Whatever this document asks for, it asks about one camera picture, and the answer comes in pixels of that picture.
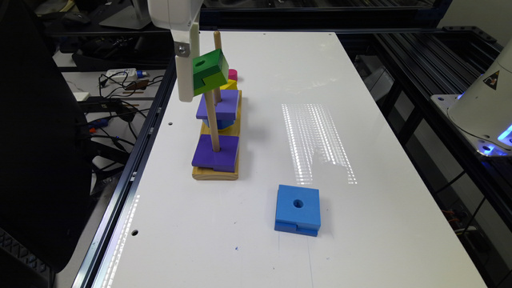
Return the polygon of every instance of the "blue block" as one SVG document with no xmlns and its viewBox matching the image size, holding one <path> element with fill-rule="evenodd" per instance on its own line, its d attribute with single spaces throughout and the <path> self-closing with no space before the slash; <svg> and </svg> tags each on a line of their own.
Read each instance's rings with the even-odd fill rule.
<svg viewBox="0 0 512 288">
<path fill-rule="evenodd" d="M 317 236 L 320 224 L 318 189 L 279 185 L 275 230 Z"/>
<path fill-rule="evenodd" d="M 275 223 L 274 230 L 281 231 L 281 232 L 296 233 L 296 234 L 301 234 L 301 235 L 306 235 L 306 236 L 317 237 L 317 235 L 318 235 L 318 231 L 308 230 L 308 229 L 300 229 L 300 228 L 298 229 L 297 225 L 280 223 L 280 222 Z"/>
<path fill-rule="evenodd" d="M 202 122 L 205 123 L 205 125 L 208 128 L 210 128 L 210 123 L 208 122 L 208 120 L 203 119 Z M 217 120 L 217 129 L 222 130 L 222 129 L 225 129 L 233 124 L 234 124 L 234 120 Z"/>
</svg>

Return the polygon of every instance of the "hole in blue block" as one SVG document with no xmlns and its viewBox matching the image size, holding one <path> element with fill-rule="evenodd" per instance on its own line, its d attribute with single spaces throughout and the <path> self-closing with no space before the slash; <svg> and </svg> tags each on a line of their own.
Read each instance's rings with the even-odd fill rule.
<svg viewBox="0 0 512 288">
<path fill-rule="evenodd" d="M 300 200 L 294 200 L 294 206 L 297 208 L 302 208 L 304 206 L 304 203 Z"/>
</svg>

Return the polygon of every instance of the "purple block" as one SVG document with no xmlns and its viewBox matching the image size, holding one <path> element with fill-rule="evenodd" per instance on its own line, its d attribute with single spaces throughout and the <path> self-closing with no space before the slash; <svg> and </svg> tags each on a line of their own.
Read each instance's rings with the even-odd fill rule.
<svg viewBox="0 0 512 288">
<path fill-rule="evenodd" d="M 221 90 L 221 99 L 222 101 L 217 103 L 215 107 L 217 120 L 236 120 L 239 100 L 238 90 Z M 208 119 L 204 94 L 201 97 L 195 117 L 196 119 Z"/>
<path fill-rule="evenodd" d="M 192 159 L 192 166 L 213 168 L 214 171 L 234 172 L 238 155 L 238 137 L 220 135 L 218 141 L 221 150 L 214 152 L 211 145 L 211 136 L 201 134 L 194 159 Z"/>
</svg>

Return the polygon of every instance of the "wooden board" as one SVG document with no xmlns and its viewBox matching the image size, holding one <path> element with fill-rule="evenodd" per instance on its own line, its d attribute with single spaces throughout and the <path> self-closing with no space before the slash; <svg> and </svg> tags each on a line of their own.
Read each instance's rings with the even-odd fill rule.
<svg viewBox="0 0 512 288">
<path fill-rule="evenodd" d="M 237 119 L 234 124 L 224 130 L 218 132 L 219 135 L 240 137 L 240 121 L 242 118 L 242 92 L 238 91 L 240 99 L 238 100 Z M 201 126 L 201 134 L 210 134 L 210 128 L 203 123 Z M 234 166 L 234 172 L 218 172 L 211 168 L 194 167 L 192 169 L 192 177 L 196 180 L 237 180 L 238 179 L 238 161 L 240 153 L 238 151 L 237 162 Z"/>
</svg>

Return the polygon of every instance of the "table surface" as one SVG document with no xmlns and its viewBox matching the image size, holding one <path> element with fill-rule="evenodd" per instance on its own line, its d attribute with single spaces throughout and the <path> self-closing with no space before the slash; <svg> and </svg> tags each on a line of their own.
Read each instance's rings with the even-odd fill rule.
<svg viewBox="0 0 512 288">
<path fill-rule="evenodd" d="M 192 179 L 199 98 L 175 87 L 94 286 L 485 287 L 335 34 L 222 43 L 243 96 L 240 179 Z M 320 189 L 316 238 L 274 231 L 279 184 Z"/>
</svg>

